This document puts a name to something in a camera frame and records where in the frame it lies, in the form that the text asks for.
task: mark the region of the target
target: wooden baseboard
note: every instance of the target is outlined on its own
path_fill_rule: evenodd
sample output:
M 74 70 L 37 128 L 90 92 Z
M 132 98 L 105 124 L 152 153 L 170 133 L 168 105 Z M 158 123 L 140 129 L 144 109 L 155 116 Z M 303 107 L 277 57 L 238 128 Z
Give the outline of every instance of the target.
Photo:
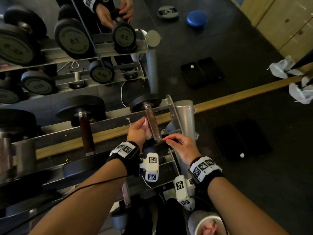
M 286 87 L 290 83 L 300 82 L 301 79 L 302 79 L 301 76 L 294 76 L 294 77 L 290 77 L 287 79 L 268 83 L 262 86 L 254 87 L 248 90 L 240 91 L 235 94 L 231 94 L 231 95 L 223 96 L 214 100 L 203 102 L 203 103 L 195 105 L 198 108 L 197 113 L 200 113 L 206 110 L 211 110 L 219 106 L 223 106 L 232 102 L 240 101 L 240 100 L 243 100 L 243 99 L 255 96 L 255 95 L 263 94 L 272 90 L 276 90 L 282 87 Z M 171 120 L 170 113 L 158 115 L 156 116 L 156 119 L 157 119 L 158 124 L 170 122 Z M 108 139 L 125 135 L 128 132 L 128 128 L 129 126 L 121 126 L 121 127 L 101 131 L 98 133 L 94 133 L 93 134 L 94 142 L 98 143 L 98 142 L 102 142 Z M 45 148 L 37 149 L 36 156 L 37 156 L 37 159 L 46 158 L 49 156 L 68 152 L 68 151 L 78 149 L 81 147 L 83 147 L 82 138 L 76 138 L 76 139 L 62 142 L 59 144 L 51 145 Z

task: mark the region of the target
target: person's right forearm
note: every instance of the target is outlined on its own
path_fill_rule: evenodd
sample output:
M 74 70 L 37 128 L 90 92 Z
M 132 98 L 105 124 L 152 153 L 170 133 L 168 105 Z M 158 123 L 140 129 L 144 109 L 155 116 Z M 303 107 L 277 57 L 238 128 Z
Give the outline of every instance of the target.
M 208 194 L 231 235 L 288 234 L 224 177 L 210 182 Z

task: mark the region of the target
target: forearm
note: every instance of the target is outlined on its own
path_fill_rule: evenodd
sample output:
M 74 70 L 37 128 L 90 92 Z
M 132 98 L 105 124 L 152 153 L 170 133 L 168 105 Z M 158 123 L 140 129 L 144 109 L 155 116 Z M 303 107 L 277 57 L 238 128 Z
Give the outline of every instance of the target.
M 119 159 L 114 159 L 102 166 L 76 189 L 126 175 L 124 164 Z M 97 234 L 125 180 L 126 178 L 121 178 L 77 191 L 53 207 L 29 234 Z
M 215 177 L 208 194 L 232 235 L 286 235 L 281 226 L 224 177 Z

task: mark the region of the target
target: blue disc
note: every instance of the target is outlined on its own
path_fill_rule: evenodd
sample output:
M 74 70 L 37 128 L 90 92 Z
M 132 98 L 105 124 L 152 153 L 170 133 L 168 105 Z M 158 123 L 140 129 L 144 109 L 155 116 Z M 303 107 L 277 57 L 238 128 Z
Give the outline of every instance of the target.
M 192 11 L 187 15 L 187 22 L 191 27 L 203 27 L 208 21 L 203 11 Z

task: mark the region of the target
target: person's left forearm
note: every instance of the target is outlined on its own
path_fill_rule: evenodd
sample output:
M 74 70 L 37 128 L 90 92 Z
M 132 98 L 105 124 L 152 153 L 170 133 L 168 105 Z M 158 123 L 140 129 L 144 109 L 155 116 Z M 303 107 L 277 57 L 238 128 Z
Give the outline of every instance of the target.
M 119 159 L 114 159 L 76 189 L 121 176 L 127 176 L 126 168 Z M 53 207 L 29 234 L 98 234 L 125 181 L 126 177 L 77 191 Z

